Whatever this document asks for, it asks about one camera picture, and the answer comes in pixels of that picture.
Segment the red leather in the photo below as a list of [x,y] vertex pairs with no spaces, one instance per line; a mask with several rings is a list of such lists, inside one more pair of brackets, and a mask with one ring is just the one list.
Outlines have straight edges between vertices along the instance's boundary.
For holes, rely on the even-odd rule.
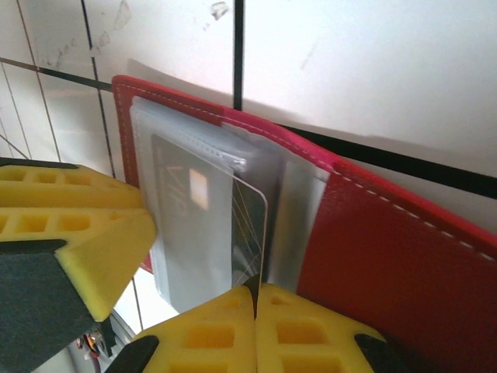
[[127,182],[134,96],[261,134],[331,176],[298,293],[391,339],[412,371],[497,371],[497,238],[266,120],[127,76],[113,79]]

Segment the white tile wall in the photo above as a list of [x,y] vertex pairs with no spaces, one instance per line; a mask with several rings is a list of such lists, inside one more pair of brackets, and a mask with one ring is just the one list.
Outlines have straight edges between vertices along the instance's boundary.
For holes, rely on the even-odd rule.
[[[5,134],[5,129],[2,122],[2,116],[0,116],[0,135],[8,140]],[[0,138],[0,157],[13,157],[12,149],[10,145]]]
[[[211,15],[211,2],[85,0],[85,4],[100,80],[110,82],[137,62],[231,95],[232,0],[218,20]],[[144,75],[137,73],[138,78]]]
[[41,84],[62,162],[111,175],[97,90],[49,75]]
[[123,167],[123,152],[119,135],[119,125],[117,124],[116,104],[114,95],[110,92],[102,91],[103,111],[106,118],[107,130],[109,133],[110,150],[116,179],[125,181]]
[[19,0],[36,65],[95,78],[81,0]]
[[497,176],[495,1],[245,7],[244,110]]
[[55,140],[36,72],[7,64],[4,64],[4,67],[30,147],[31,158],[57,162]]
[[31,64],[23,21],[13,0],[0,2],[0,57]]
[[137,299],[134,296],[133,282],[126,286],[121,298],[117,301],[114,309],[126,324],[133,330],[133,333],[141,332],[140,316],[138,314]]
[[10,82],[5,75],[5,64],[0,64],[0,118],[7,138],[27,157],[30,156],[24,131],[16,110],[16,99],[11,95]]
[[134,281],[137,285],[144,329],[178,315],[178,312],[158,293],[152,274],[140,268],[134,275]]

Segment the card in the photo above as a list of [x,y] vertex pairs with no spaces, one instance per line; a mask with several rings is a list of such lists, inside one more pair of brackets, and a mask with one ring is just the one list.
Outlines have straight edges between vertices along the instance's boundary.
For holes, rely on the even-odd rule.
[[267,202],[227,166],[156,134],[151,147],[169,300],[185,312],[260,273]]

